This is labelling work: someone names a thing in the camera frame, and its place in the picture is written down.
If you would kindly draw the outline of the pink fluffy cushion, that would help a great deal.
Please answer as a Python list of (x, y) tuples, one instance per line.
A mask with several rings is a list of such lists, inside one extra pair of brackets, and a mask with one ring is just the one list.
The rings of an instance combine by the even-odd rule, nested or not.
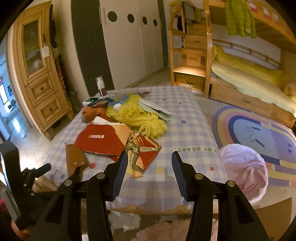
[(164, 221), (140, 230), (132, 240), (186, 240), (191, 219)]

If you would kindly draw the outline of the plush toy on bed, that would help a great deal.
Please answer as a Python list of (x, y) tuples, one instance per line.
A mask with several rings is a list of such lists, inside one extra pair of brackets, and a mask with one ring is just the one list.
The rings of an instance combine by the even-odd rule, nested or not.
[(287, 96), (296, 96), (296, 84), (288, 83), (281, 88), (281, 91)]

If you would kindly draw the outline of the pine wooden cabinet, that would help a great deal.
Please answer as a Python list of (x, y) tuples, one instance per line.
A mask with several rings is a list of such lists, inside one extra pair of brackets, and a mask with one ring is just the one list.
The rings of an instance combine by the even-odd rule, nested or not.
[[(67, 116), (73, 119), (50, 42), (52, 3), (47, 1), (24, 10), (14, 22), (12, 52), (16, 82), (25, 108), (38, 131), (52, 140), (49, 128)], [(50, 56), (41, 49), (49, 46)]]

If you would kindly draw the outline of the paper tag on cabinet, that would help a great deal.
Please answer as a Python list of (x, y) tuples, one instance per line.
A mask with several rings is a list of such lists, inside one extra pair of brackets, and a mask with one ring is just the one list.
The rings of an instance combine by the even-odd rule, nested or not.
[(49, 51), (49, 46), (44, 46), (42, 49), (41, 49), (41, 52), (42, 52), (42, 56), (43, 58), (47, 58), (50, 56), (50, 51)]

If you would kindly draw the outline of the wooden drawer staircase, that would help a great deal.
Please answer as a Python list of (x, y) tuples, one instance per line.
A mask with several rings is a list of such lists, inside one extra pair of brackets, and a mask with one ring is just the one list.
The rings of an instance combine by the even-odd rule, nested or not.
[(201, 21), (189, 23), (183, 6), (170, 15), (170, 69), (171, 85), (199, 91), (208, 97), (212, 66), (212, 28), (209, 2), (203, 1)]

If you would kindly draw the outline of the white wardrobe with holes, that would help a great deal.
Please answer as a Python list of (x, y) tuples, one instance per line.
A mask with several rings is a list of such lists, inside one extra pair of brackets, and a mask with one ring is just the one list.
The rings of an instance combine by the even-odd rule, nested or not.
[(163, 1), (71, 1), (74, 42), (89, 95), (97, 77), (125, 88), (168, 66)]

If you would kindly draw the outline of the light green paper envelope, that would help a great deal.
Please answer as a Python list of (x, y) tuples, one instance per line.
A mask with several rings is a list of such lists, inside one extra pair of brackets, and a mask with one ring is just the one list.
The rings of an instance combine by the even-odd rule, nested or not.
[(170, 121), (171, 118), (174, 116), (174, 114), (158, 105), (156, 105), (155, 103), (145, 100), (145, 99), (140, 99), (138, 101), (139, 106), (149, 112), (149, 113), (155, 113), (157, 114), (161, 119), (165, 120), (165, 121)]

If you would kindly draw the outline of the brown leather piece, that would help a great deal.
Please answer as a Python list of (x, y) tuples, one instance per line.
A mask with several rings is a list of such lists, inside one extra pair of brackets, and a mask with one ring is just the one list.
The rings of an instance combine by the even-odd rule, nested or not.
[(68, 177), (75, 174), (82, 179), (82, 173), (88, 166), (88, 160), (78, 147), (68, 144), (66, 145), (66, 165)]

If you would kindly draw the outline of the white electronic device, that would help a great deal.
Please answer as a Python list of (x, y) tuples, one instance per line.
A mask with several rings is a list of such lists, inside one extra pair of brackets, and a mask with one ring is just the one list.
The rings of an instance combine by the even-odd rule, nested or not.
[(85, 101), (82, 102), (83, 106), (88, 106), (89, 104), (98, 101), (100, 99), (100, 97), (90, 97), (88, 99), (86, 99)]

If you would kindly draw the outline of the white brown pump bottle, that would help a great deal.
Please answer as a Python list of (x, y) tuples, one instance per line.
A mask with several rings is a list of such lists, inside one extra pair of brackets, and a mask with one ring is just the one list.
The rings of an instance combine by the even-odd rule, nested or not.
[(100, 97), (106, 96), (107, 91), (102, 76), (97, 76), (95, 79)]

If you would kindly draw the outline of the green puffer jacket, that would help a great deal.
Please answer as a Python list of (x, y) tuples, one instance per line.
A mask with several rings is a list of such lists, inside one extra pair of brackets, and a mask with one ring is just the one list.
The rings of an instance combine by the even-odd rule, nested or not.
[(246, 1), (225, 1), (226, 27), (228, 35), (256, 38), (254, 17)]

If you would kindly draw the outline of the rainbow oval rug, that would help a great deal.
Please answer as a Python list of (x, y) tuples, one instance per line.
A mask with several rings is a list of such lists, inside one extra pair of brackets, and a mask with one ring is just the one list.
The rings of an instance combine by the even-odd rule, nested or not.
[(219, 148), (240, 144), (265, 160), (269, 184), (295, 187), (295, 135), (277, 121), (236, 106), (225, 106), (213, 116), (212, 132)]

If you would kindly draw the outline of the orange plush cloth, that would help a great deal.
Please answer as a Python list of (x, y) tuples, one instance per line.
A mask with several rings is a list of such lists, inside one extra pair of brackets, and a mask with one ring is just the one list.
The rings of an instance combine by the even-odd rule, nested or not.
[(86, 106), (82, 109), (82, 123), (90, 123), (92, 122), (97, 116), (106, 116), (107, 108), (105, 106)]

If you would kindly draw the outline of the yellow bed duvet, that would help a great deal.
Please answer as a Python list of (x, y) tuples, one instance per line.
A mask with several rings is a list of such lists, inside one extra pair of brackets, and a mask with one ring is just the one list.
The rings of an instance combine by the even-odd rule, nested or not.
[(225, 53), (219, 45), (213, 45), (212, 72), (232, 84), (239, 92), (258, 98), (295, 116), (295, 98), (281, 89), (291, 84), (282, 70), (270, 70), (252, 65), (237, 56)]

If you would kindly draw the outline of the checkered table cloth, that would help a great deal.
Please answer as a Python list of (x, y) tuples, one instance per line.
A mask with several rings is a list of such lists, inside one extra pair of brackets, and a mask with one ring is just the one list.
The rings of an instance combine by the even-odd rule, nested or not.
[(57, 186), (74, 173), (79, 181), (103, 172), (128, 155), (120, 194), (108, 209), (138, 214), (184, 214), (191, 204), (180, 195), (172, 153), (195, 173), (224, 183), (227, 175), (211, 129), (193, 93), (176, 86), (125, 89), (121, 107), (85, 107), (67, 126), (46, 162)]

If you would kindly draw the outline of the red robot picture cardboard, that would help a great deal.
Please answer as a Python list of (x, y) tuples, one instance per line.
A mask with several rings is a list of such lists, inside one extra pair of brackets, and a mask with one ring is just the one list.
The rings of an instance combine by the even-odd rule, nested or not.
[(105, 155), (118, 161), (122, 151), (127, 152), (126, 172), (140, 178), (161, 150), (161, 145), (123, 123), (111, 123), (97, 116), (78, 135), (74, 145), (81, 151)]

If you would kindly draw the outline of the yellow fluffy duster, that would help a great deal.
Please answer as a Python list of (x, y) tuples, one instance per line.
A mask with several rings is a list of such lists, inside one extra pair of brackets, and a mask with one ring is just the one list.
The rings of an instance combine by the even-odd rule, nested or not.
[(140, 133), (149, 138), (163, 136), (168, 128), (166, 122), (156, 113), (150, 113), (141, 108), (139, 100), (143, 98), (137, 94), (129, 95), (127, 100), (121, 103), (119, 110), (115, 110), (115, 106), (108, 106), (106, 115), (119, 123), (137, 128)]

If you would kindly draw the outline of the clothes pile on stairs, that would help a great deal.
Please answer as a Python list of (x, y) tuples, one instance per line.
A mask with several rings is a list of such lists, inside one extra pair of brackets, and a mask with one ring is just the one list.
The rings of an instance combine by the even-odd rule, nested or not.
[(170, 13), (182, 5), (184, 15), (186, 19), (189, 20), (189, 23), (199, 23), (201, 21), (201, 11), (191, 1), (175, 0), (170, 2), (168, 5), (170, 7)]

